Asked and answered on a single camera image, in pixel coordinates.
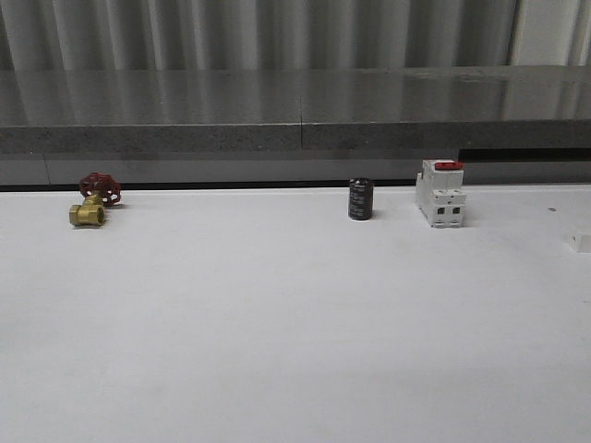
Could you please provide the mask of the white half pipe clamp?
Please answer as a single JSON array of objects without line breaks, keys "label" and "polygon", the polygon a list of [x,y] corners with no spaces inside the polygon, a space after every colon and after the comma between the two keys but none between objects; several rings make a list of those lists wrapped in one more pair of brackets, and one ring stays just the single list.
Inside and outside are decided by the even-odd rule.
[{"label": "white half pipe clamp", "polygon": [[588,231],[577,231],[566,236],[567,244],[576,253],[591,253],[591,233]]}]

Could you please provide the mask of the black cylindrical capacitor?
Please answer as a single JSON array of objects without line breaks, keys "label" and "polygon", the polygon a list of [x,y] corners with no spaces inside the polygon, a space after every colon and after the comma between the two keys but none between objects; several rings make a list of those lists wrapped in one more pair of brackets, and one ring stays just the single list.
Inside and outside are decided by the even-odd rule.
[{"label": "black cylindrical capacitor", "polygon": [[374,183],[366,177],[349,180],[348,217],[355,221],[366,221],[373,215]]}]

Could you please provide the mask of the grey stone ledge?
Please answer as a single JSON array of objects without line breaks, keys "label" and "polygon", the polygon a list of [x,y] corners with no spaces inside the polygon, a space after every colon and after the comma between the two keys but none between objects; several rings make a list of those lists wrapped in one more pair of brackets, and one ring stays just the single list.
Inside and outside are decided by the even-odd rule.
[{"label": "grey stone ledge", "polygon": [[590,71],[5,71],[1,184],[411,183],[452,159],[468,184],[585,183]]}]

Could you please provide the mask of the brass valve red handwheel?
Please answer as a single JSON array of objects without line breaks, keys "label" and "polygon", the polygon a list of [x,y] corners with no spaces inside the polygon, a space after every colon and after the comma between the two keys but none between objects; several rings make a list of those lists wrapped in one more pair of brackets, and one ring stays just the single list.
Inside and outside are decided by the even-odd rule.
[{"label": "brass valve red handwheel", "polygon": [[121,185],[110,174],[91,173],[78,183],[78,190],[84,197],[80,205],[69,209],[69,222],[75,227],[103,226],[105,209],[121,200]]}]

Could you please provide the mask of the white circuit breaker red switch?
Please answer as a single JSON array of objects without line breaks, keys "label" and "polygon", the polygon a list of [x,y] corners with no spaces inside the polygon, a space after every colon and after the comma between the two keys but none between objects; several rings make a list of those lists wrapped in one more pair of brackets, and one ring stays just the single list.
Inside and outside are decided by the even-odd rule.
[{"label": "white circuit breaker red switch", "polygon": [[464,164],[453,160],[423,160],[416,176],[416,205],[433,228],[464,224],[466,194]]}]

